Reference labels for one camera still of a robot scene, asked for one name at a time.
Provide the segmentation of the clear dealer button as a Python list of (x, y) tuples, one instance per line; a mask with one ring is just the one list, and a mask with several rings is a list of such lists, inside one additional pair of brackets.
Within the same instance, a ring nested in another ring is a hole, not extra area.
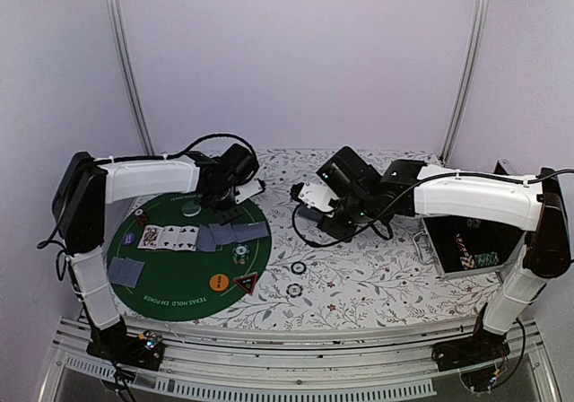
[(195, 201), (188, 201), (181, 207), (181, 212), (185, 217), (194, 217), (199, 215), (202, 207)]

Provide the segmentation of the community blue card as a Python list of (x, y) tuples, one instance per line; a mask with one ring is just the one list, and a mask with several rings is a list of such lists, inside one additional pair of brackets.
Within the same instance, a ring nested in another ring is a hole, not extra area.
[(230, 223), (220, 225), (218, 223), (210, 223), (209, 230), (212, 234), (213, 240), (216, 245), (224, 246), (235, 243), (236, 235)]
[(196, 237), (196, 249), (202, 252), (215, 252), (217, 249), (213, 234), (208, 226), (200, 225)]

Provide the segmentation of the dealt blue card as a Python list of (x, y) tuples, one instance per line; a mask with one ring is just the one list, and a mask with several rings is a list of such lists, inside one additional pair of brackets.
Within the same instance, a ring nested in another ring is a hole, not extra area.
[(117, 273), (116, 284), (128, 288), (135, 288), (144, 269), (144, 266), (144, 262), (125, 259), (122, 267)]
[(128, 283), (130, 274), (129, 264), (125, 258), (113, 257), (108, 268), (108, 278), (112, 284), (124, 285)]
[(264, 239), (269, 236), (265, 222), (233, 224), (232, 230), (238, 243)]

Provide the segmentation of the green white chip stack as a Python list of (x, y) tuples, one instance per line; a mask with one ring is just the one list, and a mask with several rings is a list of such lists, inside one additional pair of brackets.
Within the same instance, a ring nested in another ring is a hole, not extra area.
[(249, 247), (247, 245), (238, 245), (232, 254), (233, 263), (244, 266), (249, 261)]

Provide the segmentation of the red black chip stack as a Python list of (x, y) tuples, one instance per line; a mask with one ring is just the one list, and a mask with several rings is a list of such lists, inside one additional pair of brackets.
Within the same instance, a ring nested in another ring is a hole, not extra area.
[(147, 213), (141, 208), (134, 211), (134, 218), (140, 227), (145, 227), (149, 223)]

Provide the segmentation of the queen of hearts card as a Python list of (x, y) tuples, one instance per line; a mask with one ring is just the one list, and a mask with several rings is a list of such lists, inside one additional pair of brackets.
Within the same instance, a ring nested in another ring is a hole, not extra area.
[(138, 243), (139, 249), (156, 249), (158, 241), (163, 232), (163, 228), (157, 225), (146, 225), (143, 228), (142, 237)]

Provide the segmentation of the black white poker chip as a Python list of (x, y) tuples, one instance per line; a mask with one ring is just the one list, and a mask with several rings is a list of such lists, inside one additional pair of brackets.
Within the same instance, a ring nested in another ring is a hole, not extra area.
[(303, 262), (294, 262), (291, 264), (291, 271), (295, 275), (303, 275), (307, 271), (307, 266)]

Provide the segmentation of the orange big blind button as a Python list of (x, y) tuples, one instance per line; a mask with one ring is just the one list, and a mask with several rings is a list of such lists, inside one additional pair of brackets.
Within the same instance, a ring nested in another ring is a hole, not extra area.
[(216, 274), (210, 278), (209, 286), (214, 292), (223, 293), (230, 286), (230, 279), (225, 274)]

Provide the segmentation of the black red triangular chip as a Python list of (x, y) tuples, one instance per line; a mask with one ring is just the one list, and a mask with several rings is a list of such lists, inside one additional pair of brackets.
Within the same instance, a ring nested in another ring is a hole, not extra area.
[(249, 275), (239, 276), (233, 280), (234, 284), (238, 286), (243, 292), (252, 295), (255, 291), (258, 280), (258, 273), (251, 273)]

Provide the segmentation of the purple small blind button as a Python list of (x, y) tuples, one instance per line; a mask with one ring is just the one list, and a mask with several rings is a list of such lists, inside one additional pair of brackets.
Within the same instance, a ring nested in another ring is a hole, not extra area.
[(133, 233), (126, 233), (121, 240), (121, 243), (124, 246), (130, 246), (133, 245), (136, 241), (136, 236)]

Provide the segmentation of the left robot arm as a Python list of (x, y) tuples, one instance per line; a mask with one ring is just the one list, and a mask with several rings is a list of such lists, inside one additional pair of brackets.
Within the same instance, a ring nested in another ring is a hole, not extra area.
[(118, 311), (104, 259), (109, 206), (142, 196), (197, 193), (204, 205), (229, 214), (263, 191), (259, 167), (254, 147), (230, 133), (202, 136), (172, 154), (73, 155), (52, 200), (54, 229), (37, 247), (57, 245), (65, 258), (91, 331), (87, 354), (114, 366), (158, 371), (165, 351), (151, 330), (129, 335)]

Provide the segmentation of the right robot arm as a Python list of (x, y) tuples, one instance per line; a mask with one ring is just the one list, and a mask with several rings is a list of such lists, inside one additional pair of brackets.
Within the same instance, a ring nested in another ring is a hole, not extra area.
[(320, 212), (318, 228), (340, 242), (397, 217), (421, 219), (445, 273), (510, 265), (480, 309), (470, 336), (432, 347), (441, 371), (509, 354), (507, 334), (547, 283), (572, 261), (559, 174), (490, 174), (400, 159), (385, 171), (343, 147), (317, 170), (320, 183), (296, 193)]

